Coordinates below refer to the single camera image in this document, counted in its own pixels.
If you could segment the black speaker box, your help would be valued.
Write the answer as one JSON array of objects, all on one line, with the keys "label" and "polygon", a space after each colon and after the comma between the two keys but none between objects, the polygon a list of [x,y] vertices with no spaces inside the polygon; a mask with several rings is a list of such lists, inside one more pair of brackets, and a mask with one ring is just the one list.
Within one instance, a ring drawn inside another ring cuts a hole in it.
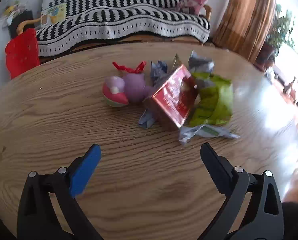
[{"label": "black speaker box", "polygon": [[33,12],[31,10],[24,10],[12,19],[11,25],[8,26],[11,39],[17,37],[16,29],[19,24],[27,20],[33,20]]}]

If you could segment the blue white wrapper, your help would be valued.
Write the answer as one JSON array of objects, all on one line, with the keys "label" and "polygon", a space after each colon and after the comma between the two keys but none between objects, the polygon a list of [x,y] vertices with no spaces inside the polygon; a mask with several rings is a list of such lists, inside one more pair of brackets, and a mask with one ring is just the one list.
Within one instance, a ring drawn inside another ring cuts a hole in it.
[{"label": "blue white wrapper", "polygon": [[150,78],[152,85],[156,85],[163,77],[167,75],[168,66],[165,61],[151,62]]}]

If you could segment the pink cartoon cushion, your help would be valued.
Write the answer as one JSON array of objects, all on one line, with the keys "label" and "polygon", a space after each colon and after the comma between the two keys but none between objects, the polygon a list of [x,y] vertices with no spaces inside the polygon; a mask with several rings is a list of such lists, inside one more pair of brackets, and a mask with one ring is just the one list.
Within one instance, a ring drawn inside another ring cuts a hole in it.
[{"label": "pink cartoon cushion", "polygon": [[201,8],[208,0],[181,0],[177,6],[177,12],[183,12],[190,15],[199,15]]}]

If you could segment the lime green snack packet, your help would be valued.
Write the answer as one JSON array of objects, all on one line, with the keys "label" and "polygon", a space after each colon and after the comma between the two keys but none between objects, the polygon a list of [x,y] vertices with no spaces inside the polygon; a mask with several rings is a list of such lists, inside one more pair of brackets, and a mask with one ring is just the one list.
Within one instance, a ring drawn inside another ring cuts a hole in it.
[{"label": "lime green snack packet", "polygon": [[234,93],[231,80],[211,73],[192,73],[200,101],[196,104],[189,126],[227,124],[233,114]]}]

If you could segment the green white small wrapper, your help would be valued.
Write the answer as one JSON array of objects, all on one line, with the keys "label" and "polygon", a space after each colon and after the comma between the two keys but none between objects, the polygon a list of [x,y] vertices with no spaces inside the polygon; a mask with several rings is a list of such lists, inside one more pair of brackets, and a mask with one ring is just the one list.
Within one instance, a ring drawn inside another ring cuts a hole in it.
[{"label": "green white small wrapper", "polygon": [[199,125],[195,127],[183,126],[179,131],[178,141],[182,145],[185,145],[194,136],[199,136],[202,138],[217,138],[217,137],[224,137],[227,139],[240,138],[239,135],[229,131],[227,128],[205,124],[205,125]]}]

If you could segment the children picture book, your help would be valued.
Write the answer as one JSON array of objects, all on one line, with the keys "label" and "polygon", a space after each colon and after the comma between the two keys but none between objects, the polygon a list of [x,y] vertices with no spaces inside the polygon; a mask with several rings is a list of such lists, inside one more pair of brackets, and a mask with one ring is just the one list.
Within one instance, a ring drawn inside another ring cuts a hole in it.
[{"label": "children picture book", "polygon": [[40,28],[46,28],[66,18],[66,3],[58,5],[49,3],[48,8],[41,11]]}]

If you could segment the potted green plant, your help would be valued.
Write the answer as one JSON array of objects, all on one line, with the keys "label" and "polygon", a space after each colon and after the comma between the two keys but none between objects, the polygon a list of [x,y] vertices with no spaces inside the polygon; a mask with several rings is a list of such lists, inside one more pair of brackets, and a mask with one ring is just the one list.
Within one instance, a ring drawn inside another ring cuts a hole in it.
[{"label": "potted green plant", "polygon": [[292,12],[289,10],[282,13],[282,6],[276,5],[275,14],[273,17],[272,25],[266,37],[266,43],[274,48],[270,58],[274,60],[281,49],[286,44],[294,48],[294,40],[292,37],[295,23],[292,17]]}]

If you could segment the red plastic kids chair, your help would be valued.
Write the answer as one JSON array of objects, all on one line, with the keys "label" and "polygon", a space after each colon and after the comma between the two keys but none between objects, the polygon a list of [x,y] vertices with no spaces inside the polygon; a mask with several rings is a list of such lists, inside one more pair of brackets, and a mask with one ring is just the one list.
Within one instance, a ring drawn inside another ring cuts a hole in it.
[{"label": "red plastic kids chair", "polygon": [[5,48],[6,67],[10,78],[23,74],[40,64],[35,29],[29,28],[10,40]]}]

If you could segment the brown striped curtain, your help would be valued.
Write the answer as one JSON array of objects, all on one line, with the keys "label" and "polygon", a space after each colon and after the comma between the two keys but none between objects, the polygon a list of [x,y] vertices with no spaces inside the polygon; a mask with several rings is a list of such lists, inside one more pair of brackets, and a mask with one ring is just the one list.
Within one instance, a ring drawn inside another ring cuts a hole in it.
[{"label": "brown striped curtain", "polygon": [[276,0],[229,0],[212,42],[254,63],[274,17]]}]

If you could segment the red cigarette box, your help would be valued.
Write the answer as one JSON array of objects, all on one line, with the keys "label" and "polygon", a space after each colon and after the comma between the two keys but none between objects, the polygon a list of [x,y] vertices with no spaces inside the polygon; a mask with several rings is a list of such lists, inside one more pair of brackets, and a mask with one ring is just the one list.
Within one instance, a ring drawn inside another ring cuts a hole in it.
[{"label": "red cigarette box", "polygon": [[197,95],[194,78],[188,68],[181,64],[149,97],[145,98],[143,104],[161,126],[175,130],[185,123]]}]

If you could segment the black white striped sofa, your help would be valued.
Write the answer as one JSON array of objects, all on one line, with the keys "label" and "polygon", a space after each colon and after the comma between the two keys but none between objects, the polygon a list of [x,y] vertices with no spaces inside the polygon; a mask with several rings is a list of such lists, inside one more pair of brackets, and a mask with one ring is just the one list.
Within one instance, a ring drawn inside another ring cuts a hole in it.
[{"label": "black white striped sofa", "polygon": [[66,3],[66,18],[36,33],[40,57],[56,56],[95,40],[119,40],[138,33],[166,38],[191,36],[204,43],[210,35],[205,16],[177,12],[181,0],[42,0],[41,10]]}]

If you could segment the pink purple toy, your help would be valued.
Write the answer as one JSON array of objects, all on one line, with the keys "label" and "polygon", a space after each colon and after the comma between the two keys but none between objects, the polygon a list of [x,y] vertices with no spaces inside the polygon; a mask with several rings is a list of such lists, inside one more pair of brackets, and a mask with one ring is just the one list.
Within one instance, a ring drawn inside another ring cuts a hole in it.
[{"label": "pink purple toy", "polygon": [[123,107],[129,103],[142,103],[154,92],[154,87],[146,85],[144,74],[127,73],[124,77],[107,77],[102,92],[109,106]]}]

